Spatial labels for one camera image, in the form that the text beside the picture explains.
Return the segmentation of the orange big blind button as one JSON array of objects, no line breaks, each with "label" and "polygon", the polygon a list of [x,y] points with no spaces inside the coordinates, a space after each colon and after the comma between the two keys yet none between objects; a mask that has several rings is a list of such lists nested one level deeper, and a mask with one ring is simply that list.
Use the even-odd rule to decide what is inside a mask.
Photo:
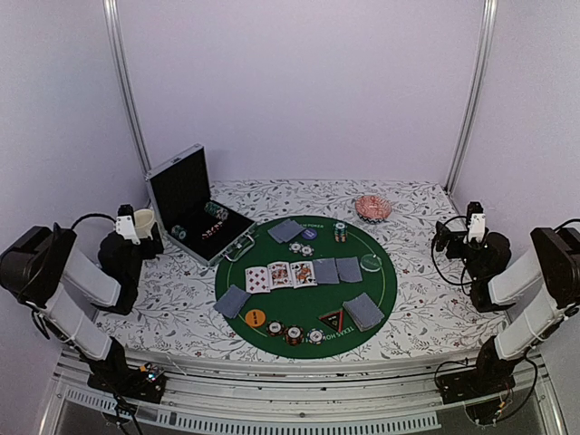
[{"label": "orange big blind button", "polygon": [[245,322],[252,328],[261,327],[266,322],[266,313],[260,309],[251,309],[245,315]]}]

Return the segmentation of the short poker chip stack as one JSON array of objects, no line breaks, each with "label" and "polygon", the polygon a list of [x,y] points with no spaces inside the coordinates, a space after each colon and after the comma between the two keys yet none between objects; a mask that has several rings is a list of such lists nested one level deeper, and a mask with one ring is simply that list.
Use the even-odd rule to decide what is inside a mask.
[{"label": "short poker chip stack", "polygon": [[187,237],[187,230],[180,225],[176,225],[171,229],[170,234],[177,240],[184,240]]}]

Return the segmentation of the king of diamonds card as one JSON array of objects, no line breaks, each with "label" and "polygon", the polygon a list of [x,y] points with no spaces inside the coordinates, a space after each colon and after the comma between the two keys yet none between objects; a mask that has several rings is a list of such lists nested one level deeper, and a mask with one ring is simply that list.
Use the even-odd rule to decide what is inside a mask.
[{"label": "king of diamonds card", "polygon": [[293,287],[290,265],[287,262],[274,262],[267,265],[269,286],[271,290]]}]

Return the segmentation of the purple small blind button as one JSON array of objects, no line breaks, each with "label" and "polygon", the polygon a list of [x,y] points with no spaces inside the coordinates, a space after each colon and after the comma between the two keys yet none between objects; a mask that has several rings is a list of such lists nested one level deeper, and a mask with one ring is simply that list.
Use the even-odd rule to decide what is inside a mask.
[{"label": "purple small blind button", "polygon": [[312,240],[317,238],[317,231],[315,229],[308,228],[302,233],[302,236],[304,239]]}]

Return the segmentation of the nine of diamonds card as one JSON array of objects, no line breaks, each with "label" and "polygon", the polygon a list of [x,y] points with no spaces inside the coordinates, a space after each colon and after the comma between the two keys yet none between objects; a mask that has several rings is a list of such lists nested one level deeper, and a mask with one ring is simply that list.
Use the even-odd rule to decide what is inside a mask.
[{"label": "nine of diamonds card", "polygon": [[246,291],[251,294],[267,294],[271,291],[268,270],[264,266],[252,266],[245,270]]}]

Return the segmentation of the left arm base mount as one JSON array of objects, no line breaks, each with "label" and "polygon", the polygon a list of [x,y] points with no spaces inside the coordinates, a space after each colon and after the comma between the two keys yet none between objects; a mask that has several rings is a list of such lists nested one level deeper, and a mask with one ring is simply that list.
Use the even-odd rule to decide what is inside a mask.
[{"label": "left arm base mount", "polygon": [[160,404],[167,377],[165,372],[151,362],[139,369],[121,368],[106,370],[96,363],[90,365],[92,374],[87,381],[89,387],[113,395],[139,401]]}]

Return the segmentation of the blue peach 10 chip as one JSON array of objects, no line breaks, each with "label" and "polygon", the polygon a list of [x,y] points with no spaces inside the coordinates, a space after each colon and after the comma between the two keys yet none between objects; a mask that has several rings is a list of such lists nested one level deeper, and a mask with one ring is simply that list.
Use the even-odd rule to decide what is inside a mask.
[{"label": "blue peach 10 chip", "polygon": [[302,245],[298,242],[294,242],[289,246],[289,249],[293,252],[293,253],[298,253],[301,251],[302,249]]},{"label": "blue peach 10 chip", "polygon": [[303,256],[312,256],[314,254],[314,249],[311,246],[302,246],[301,254]]},{"label": "blue peach 10 chip", "polygon": [[324,331],[321,329],[311,329],[306,335],[307,342],[311,344],[321,344],[325,340]]}]

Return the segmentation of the queen of spades card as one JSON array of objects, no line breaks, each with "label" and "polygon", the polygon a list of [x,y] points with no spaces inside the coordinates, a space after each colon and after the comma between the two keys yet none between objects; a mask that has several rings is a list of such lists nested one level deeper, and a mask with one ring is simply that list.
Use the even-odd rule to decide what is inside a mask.
[{"label": "queen of spades card", "polygon": [[290,264],[294,289],[317,286],[314,267],[311,261],[294,262]]}]

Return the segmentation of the blue green chip stack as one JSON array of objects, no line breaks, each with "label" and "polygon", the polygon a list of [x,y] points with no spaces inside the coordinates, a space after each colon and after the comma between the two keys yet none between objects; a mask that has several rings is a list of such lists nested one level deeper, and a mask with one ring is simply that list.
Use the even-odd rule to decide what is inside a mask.
[{"label": "blue green chip stack", "polygon": [[345,243],[348,236],[348,227],[343,222],[335,222],[333,224],[334,239],[337,243]]}]

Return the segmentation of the red black 100 chip stack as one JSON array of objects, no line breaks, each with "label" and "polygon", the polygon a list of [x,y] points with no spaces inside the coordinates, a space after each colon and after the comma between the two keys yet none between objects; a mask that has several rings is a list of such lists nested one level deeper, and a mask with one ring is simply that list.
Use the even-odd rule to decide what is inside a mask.
[{"label": "red black 100 chip stack", "polygon": [[278,321],[271,321],[266,325],[266,332],[268,335],[274,337],[283,334],[285,326]]}]

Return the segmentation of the green white dealer button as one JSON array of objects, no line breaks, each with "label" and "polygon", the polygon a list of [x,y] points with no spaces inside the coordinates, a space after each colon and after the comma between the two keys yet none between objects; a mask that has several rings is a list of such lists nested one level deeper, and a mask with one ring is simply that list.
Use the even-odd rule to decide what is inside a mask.
[{"label": "green white dealer button", "polygon": [[364,271],[375,273],[382,268],[382,260],[375,254],[365,254],[360,259],[360,267]]}]

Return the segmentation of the black triangular all-in marker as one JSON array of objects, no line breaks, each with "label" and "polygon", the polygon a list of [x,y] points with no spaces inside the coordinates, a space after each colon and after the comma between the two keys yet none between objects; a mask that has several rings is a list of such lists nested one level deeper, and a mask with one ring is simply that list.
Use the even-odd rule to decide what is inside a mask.
[{"label": "black triangular all-in marker", "polygon": [[343,318],[343,309],[340,309],[328,314],[320,315],[318,320],[337,333],[341,333],[343,331]]}]

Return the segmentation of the blue checkered playing card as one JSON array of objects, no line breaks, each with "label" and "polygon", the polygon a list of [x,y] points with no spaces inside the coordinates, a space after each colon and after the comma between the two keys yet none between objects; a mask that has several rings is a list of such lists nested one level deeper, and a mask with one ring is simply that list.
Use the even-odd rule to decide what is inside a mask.
[{"label": "blue checkered playing card", "polygon": [[228,319],[238,316],[251,294],[236,285],[231,285],[214,304],[214,309]]}]

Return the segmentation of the grey playing card deck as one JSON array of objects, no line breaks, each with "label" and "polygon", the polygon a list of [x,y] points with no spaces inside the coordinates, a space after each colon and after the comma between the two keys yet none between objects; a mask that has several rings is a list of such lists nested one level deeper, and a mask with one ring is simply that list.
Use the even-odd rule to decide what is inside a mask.
[{"label": "grey playing card deck", "polygon": [[343,309],[360,332],[371,330],[385,319],[384,313],[366,293],[343,302]]}]

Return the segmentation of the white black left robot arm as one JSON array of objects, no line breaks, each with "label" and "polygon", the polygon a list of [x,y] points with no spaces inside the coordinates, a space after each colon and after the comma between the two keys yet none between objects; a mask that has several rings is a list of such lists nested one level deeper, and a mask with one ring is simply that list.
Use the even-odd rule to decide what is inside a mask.
[{"label": "white black left robot arm", "polygon": [[75,285],[93,303],[120,314],[136,295],[131,281],[107,275],[75,247],[76,233],[55,225],[31,227],[1,254],[1,286],[45,320],[54,334],[99,374],[116,393],[128,392],[134,377],[153,383],[163,371],[150,362],[131,369],[123,346],[101,331],[65,289]]}]

